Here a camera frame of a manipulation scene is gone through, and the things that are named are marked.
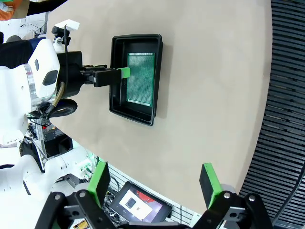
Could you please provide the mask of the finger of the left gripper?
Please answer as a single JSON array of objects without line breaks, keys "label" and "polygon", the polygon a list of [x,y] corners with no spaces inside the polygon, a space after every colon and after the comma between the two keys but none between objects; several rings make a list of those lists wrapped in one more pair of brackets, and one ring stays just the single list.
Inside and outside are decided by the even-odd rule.
[{"label": "finger of the left gripper", "polygon": [[104,71],[81,71],[85,77],[85,84],[93,84],[94,87],[103,87],[121,83],[122,79],[129,78],[131,69],[123,68],[107,68]]},{"label": "finger of the left gripper", "polygon": [[107,65],[85,65],[83,66],[83,70],[84,71],[104,71],[105,69],[107,69]]}]

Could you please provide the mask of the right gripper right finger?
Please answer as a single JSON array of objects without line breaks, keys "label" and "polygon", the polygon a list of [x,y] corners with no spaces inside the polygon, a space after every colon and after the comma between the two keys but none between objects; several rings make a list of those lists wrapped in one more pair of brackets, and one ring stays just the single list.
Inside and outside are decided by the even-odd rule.
[{"label": "right gripper right finger", "polygon": [[270,229],[271,220],[262,198],[256,193],[240,197],[224,190],[211,163],[202,165],[199,182],[207,210],[194,229],[219,229],[229,224],[231,229]]}]

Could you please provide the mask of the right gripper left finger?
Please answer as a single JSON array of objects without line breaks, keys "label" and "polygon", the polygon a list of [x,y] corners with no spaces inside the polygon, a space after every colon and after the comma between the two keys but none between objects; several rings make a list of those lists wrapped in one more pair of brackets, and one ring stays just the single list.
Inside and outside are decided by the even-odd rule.
[{"label": "right gripper left finger", "polygon": [[113,229],[114,224],[102,209],[110,183],[107,162],[99,162],[86,189],[69,196],[51,192],[35,228],[69,229],[77,219],[84,219],[91,229]]}]

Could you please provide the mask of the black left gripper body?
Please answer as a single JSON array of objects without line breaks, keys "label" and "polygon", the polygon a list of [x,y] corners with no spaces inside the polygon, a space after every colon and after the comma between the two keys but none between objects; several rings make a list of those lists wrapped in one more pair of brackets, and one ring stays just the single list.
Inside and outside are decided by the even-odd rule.
[{"label": "black left gripper body", "polygon": [[61,82],[65,83],[62,98],[75,96],[84,84],[84,76],[81,73],[83,68],[82,52],[68,52],[67,55],[65,53],[58,53],[57,57],[60,63],[57,86],[60,87]]}]

